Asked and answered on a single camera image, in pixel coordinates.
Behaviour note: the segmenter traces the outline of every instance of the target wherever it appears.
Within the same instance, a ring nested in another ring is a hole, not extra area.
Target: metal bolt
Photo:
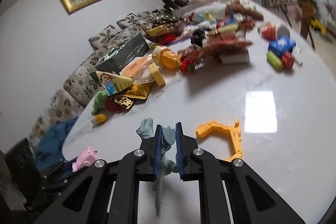
[[[244,162],[241,159],[235,159],[233,161],[233,164],[237,167],[241,167],[241,166],[243,166]]]
[[[100,168],[100,167],[103,167],[105,165],[105,162],[103,160],[96,160],[94,165],[95,165],[95,167]]]
[[[141,149],[138,149],[138,150],[135,150],[134,151],[134,155],[137,156],[137,157],[141,157],[145,154],[145,151],[141,150]]]
[[[201,149],[201,148],[196,148],[196,149],[194,149],[193,152],[197,156],[203,155],[203,153],[204,153],[203,149]]]

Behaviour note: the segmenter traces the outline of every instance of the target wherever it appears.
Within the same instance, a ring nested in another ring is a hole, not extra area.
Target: floral sofa
[[[65,80],[63,88],[54,94],[47,109],[38,117],[28,138],[32,148],[37,147],[44,133],[50,127],[74,116],[78,117],[97,91],[102,88],[101,85],[97,85],[92,80],[89,74],[96,70],[95,65],[100,57],[113,45],[127,41],[138,32],[144,35],[144,29],[156,16],[149,12],[139,13],[138,15],[140,16],[136,19],[134,16],[126,17],[126,20],[122,22],[128,26],[121,26],[125,29],[120,32],[113,34],[115,27],[108,25],[104,30],[89,39],[89,42],[97,50]]]

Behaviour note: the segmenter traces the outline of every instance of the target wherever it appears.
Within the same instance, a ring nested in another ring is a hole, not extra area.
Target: blue cloth
[[[66,122],[57,123],[44,134],[34,153],[34,162],[39,171],[49,168],[61,159],[65,160],[62,146],[77,119],[78,117],[74,117]]]

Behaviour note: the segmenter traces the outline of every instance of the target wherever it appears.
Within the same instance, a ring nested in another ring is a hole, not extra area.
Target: blue cube
[[[274,52],[280,59],[285,52],[292,52],[296,42],[289,37],[283,35],[277,40],[274,40],[268,44],[268,50]]]

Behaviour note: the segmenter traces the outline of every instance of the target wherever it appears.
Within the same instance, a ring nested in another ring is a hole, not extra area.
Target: orange plastic toy
[[[197,138],[203,139],[205,136],[207,136],[213,131],[219,131],[225,134],[230,134],[231,136],[233,148],[236,153],[232,157],[226,159],[226,161],[231,162],[233,159],[236,158],[241,159],[243,157],[243,151],[240,144],[242,139],[241,139],[239,120],[235,120],[234,126],[226,126],[217,121],[207,122],[196,128],[196,136]]]

